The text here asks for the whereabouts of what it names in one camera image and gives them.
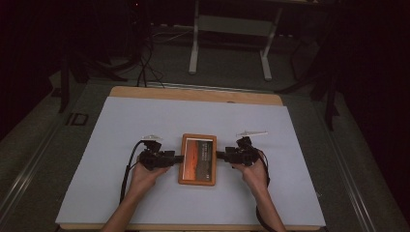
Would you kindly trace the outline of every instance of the fingers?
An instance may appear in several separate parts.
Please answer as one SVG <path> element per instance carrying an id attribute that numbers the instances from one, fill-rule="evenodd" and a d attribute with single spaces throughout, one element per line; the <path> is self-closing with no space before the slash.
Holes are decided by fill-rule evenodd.
<path id="1" fill-rule="evenodd" d="M 241 163 L 231 163 L 231 164 L 232 164 L 232 166 L 233 166 L 234 168 L 240 170 L 241 172 L 244 172 L 244 170 L 245 170 L 245 168 L 246 168 L 246 167 L 245 167 L 243 164 L 241 164 Z"/>
<path id="2" fill-rule="evenodd" d="M 162 175 L 163 173 L 167 172 L 169 170 L 169 168 L 171 167 L 165 167 L 165 168 L 157 168 L 153 171 L 153 174 L 155 175 L 155 177 L 159 177 L 160 175 Z"/>

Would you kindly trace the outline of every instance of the black cable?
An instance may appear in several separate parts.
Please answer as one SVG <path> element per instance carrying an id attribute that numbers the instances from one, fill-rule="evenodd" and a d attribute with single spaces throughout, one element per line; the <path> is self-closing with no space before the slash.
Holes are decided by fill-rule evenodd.
<path id="1" fill-rule="evenodd" d="M 157 82 L 159 82 L 160 85 L 162 86 L 162 88 L 165 88 L 165 86 L 163 85 L 163 83 L 162 83 L 162 81 L 161 81 L 161 80 L 163 79 L 163 73 L 154 70 L 149 63 L 147 63 L 147 67 L 148 67 L 148 69 L 150 69 L 151 73 L 153 74 L 153 76 L 154 76 L 154 78 L 155 78 L 155 79 L 153 79 L 152 81 L 157 81 Z"/>
<path id="2" fill-rule="evenodd" d="M 141 72 L 139 72 L 138 79 L 136 80 L 136 87 L 139 87 L 139 81 L 141 80 L 141 77 L 143 77 L 144 85 L 145 85 L 145 87 L 147 87 L 147 80 L 145 78 L 145 68 L 147 67 L 148 63 L 150 62 L 151 57 L 153 55 L 153 52 L 152 52 L 152 49 L 149 45 L 145 44 L 145 46 L 148 47 L 148 50 L 149 50 L 150 54 L 149 54 L 148 59 L 146 60 L 145 64 L 141 59 L 142 70 L 141 70 Z"/>
<path id="3" fill-rule="evenodd" d="M 139 146 L 139 144 L 141 144 L 141 143 L 142 143 L 142 141 L 137 142 L 137 143 L 135 144 L 135 146 L 133 147 L 133 149 L 132 149 L 132 153 L 131 153 L 131 156 L 130 156 L 130 160 L 129 160 L 129 163 L 128 163 L 127 167 L 126 167 L 126 172 L 125 172 L 125 174 L 124 174 L 123 184 L 121 185 L 120 203 L 123 201 L 124 196 L 125 196 L 125 194 L 126 194 L 127 180 L 128 180 L 129 174 L 130 174 L 130 170 L 132 169 L 131 163 L 132 163 L 133 155 L 135 154 L 136 148 L 137 148 L 137 147 Z"/>
<path id="4" fill-rule="evenodd" d="M 61 229 L 60 225 L 57 225 L 57 227 L 55 228 L 54 232 L 58 232 L 58 231 L 60 231 L 60 229 Z"/>

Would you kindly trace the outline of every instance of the orange frame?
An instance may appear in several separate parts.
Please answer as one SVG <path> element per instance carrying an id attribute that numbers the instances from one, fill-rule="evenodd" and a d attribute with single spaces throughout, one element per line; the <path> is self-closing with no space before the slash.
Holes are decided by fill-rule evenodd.
<path id="1" fill-rule="evenodd" d="M 205 146 L 205 150 L 201 150 L 198 147 L 198 141 L 205 141 L 212 143 L 211 154 L 207 150 L 208 146 Z M 184 156 L 184 161 L 180 165 L 178 183 L 181 185 L 195 185 L 195 186 L 214 186 L 217 179 L 217 137 L 213 135 L 205 134 L 192 134 L 184 133 L 182 137 L 182 149 L 181 155 Z M 210 160 L 211 173 L 210 176 L 206 175 L 206 179 L 198 180 L 197 165 L 198 162 L 204 161 L 205 164 Z"/>

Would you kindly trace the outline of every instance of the black cord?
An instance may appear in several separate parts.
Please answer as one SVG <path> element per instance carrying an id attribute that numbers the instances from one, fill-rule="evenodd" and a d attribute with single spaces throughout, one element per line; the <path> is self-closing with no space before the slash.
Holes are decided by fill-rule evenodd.
<path id="1" fill-rule="evenodd" d="M 126 195 L 127 180 L 128 180 L 129 174 L 130 174 L 130 170 L 135 166 L 135 164 L 137 164 L 137 162 L 136 162 L 133 166 L 131 166 L 132 159 L 133 159 L 133 155 L 135 154 L 136 148 L 137 148 L 137 147 L 139 146 L 139 144 L 141 144 L 141 143 L 142 143 L 142 141 L 137 142 L 137 143 L 135 144 L 135 146 L 133 147 L 133 149 L 132 149 L 132 153 L 131 153 L 131 156 L 130 156 L 130 160 L 129 160 L 129 163 L 128 163 L 127 167 L 126 167 L 126 172 L 125 172 L 125 174 L 124 174 L 123 184 L 121 185 L 120 203 L 123 201 L 124 196 Z"/>
<path id="2" fill-rule="evenodd" d="M 149 45 L 145 44 L 145 46 L 148 47 L 148 50 L 150 51 L 150 55 L 148 56 L 148 59 L 146 60 L 145 64 L 144 64 L 143 60 L 141 59 L 142 70 L 141 70 L 141 72 L 140 72 L 139 75 L 138 75 L 138 79 L 136 80 L 136 87 L 139 87 L 139 81 L 141 80 L 141 77 L 144 79 L 144 85 L 145 85 L 145 87 L 147 87 L 147 80 L 146 80 L 146 78 L 145 78 L 145 68 L 147 67 L 148 63 L 149 63 L 150 60 L 151 60 L 151 57 L 152 57 L 152 55 L 153 55 L 153 51 L 152 51 L 152 49 L 151 49 L 151 47 L 150 47 Z"/>
<path id="3" fill-rule="evenodd" d="M 57 227 L 55 228 L 54 232 L 58 232 L 58 231 L 60 231 L 60 229 L 61 229 L 60 225 L 57 225 Z"/>

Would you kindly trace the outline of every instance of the wire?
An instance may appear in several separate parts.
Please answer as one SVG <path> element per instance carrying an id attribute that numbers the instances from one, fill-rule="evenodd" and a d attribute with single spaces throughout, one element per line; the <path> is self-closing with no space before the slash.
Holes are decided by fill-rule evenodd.
<path id="1" fill-rule="evenodd" d="M 154 78 L 155 78 L 155 79 L 148 80 L 148 81 L 157 81 L 157 82 L 160 83 L 160 85 L 162 86 L 162 88 L 165 88 L 165 86 L 163 85 L 163 83 L 162 83 L 162 81 L 161 81 L 161 80 L 163 79 L 163 77 L 164 77 L 164 74 L 163 74 L 162 72 L 160 72 L 160 71 L 154 70 L 149 63 L 147 63 L 147 67 L 148 67 L 148 69 L 150 69 L 151 73 L 153 74 L 153 76 L 154 76 Z"/>
<path id="2" fill-rule="evenodd" d="M 136 144 L 135 144 L 135 146 L 133 147 L 133 149 L 132 149 L 132 153 L 131 153 L 131 156 L 130 156 L 130 160 L 129 160 L 129 163 L 128 163 L 128 165 L 127 165 L 127 167 L 126 167 L 126 172 L 124 173 L 124 179 L 123 179 L 123 184 L 121 185 L 121 193 L 120 193 L 120 204 L 121 204 L 121 202 L 123 201 L 123 199 L 124 199 L 124 196 L 125 196 L 125 194 L 126 194 L 126 187 L 127 187 L 127 181 L 128 181 L 128 177 L 129 177 L 129 174 L 130 174 L 130 170 L 135 166 L 135 164 L 134 165 L 131 165 L 131 163 L 132 163 L 132 159 L 133 159 L 133 155 L 135 154 L 135 150 L 136 150 L 136 148 L 139 146 L 139 144 L 141 144 L 142 143 L 142 141 L 139 141 L 139 142 L 137 142 Z"/>
<path id="3" fill-rule="evenodd" d="M 170 41 L 172 41 L 172 40 L 174 40 L 174 39 L 176 39 L 176 38 L 178 38 L 178 37 L 182 37 L 182 36 L 186 35 L 186 34 L 189 33 L 189 32 L 193 32 L 193 30 L 186 31 L 186 32 L 184 32 L 184 33 L 181 33 L 181 34 L 179 34 L 179 35 L 176 35 L 176 36 L 171 37 L 171 38 L 169 38 L 169 39 L 166 39 L 166 40 L 164 40 L 164 41 L 154 41 L 154 43 L 156 43 L 156 44 L 163 44 L 163 43 L 166 43 L 166 42 L 170 42 Z"/>
<path id="4" fill-rule="evenodd" d="M 142 57 L 141 57 L 141 64 L 142 64 L 142 70 L 141 70 L 141 72 L 139 72 L 139 75 L 138 75 L 138 79 L 136 80 L 136 87 L 139 87 L 139 81 L 141 80 L 141 77 L 144 79 L 144 85 L 145 85 L 145 87 L 147 87 L 147 80 L 146 80 L 146 78 L 145 78 L 145 68 L 146 68 L 146 66 L 148 65 L 148 63 L 150 62 L 150 60 L 151 60 L 151 57 L 152 57 L 152 55 L 153 55 L 153 51 L 152 51 L 152 49 L 151 49 L 151 47 L 149 46 L 149 45 L 147 45 L 147 44 L 144 44 L 146 47 L 148 47 L 148 50 L 150 51 L 150 55 L 148 56 L 148 59 L 146 60 L 146 63 L 144 64 L 144 62 L 143 62 L 143 60 L 142 60 Z"/>

